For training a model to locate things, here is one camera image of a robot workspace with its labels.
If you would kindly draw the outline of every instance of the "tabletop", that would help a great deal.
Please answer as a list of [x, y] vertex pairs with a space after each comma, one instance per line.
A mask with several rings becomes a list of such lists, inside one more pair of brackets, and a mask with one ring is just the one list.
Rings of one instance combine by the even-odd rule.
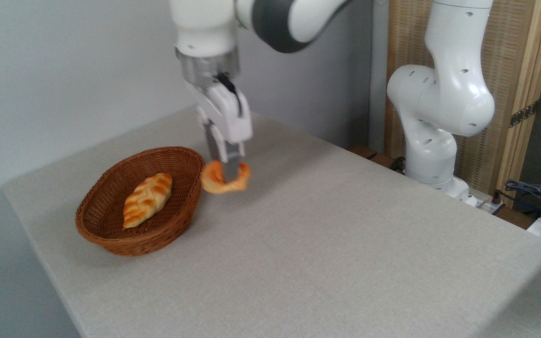
[[4, 186], [84, 337], [541, 337], [541, 238], [253, 114], [245, 192], [202, 192], [169, 246], [81, 237], [99, 176], [142, 150], [208, 152], [195, 109]]

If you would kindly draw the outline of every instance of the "bread roll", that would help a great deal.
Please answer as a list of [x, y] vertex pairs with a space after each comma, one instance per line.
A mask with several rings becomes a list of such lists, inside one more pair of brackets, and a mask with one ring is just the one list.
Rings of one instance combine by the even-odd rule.
[[146, 178], [124, 202], [125, 229], [136, 227], [160, 211], [170, 198], [172, 176], [156, 174]]
[[247, 179], [251, 175], [249, 166], [246, 163], [239, 163], [238, 178], [225, 183], [223, 180], [223, 164], [219, 160], [208, 163], [201, 173], [201, 185], [204, 190], [211, 194], [225, 194], [232, 191], [243, 191], [247, 189]]

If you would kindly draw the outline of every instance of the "brown wicker basket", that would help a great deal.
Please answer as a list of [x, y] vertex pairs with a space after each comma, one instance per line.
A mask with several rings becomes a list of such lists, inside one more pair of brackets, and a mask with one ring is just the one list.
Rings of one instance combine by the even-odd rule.
[[[137, 256], [155, 252], [187, 230], [200, 199], [204, 159], [192, 149], [161, 147], [126, 158], [108, 169], [77, 209], [79, 233], [108, 252]], [[146, 178], [172, 175], [172, 192], [162, 210], [141, 225], [124, 229], [126, 198]]]

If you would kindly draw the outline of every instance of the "pastry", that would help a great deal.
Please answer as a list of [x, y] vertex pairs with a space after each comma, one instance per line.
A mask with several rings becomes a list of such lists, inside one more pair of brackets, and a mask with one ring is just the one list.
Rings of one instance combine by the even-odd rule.
[[172, 176], [156, 174], [146, 178], [124, 202], [125, 229], [137, 227], [160, 211], [170, 197]]
[[219, 160], [208, 163], [201, 173], [201, 185], [211, 194], [225, 194], [232, 191], [247, 189], [247, 179], [251, 175], [246, 163], [239, 163], [238, 178], [226, 183], [223, 180], [223, 164]]

